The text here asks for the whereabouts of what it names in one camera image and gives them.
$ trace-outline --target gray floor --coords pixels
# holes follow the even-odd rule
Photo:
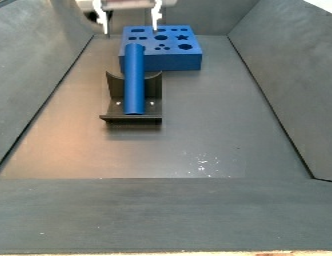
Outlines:
[[[200,36],[201,71],[164,76],[161,126],[108,126],[105,71],[120,38],[96,37],[0,166],[0,179],[310,178],[227,37]]]

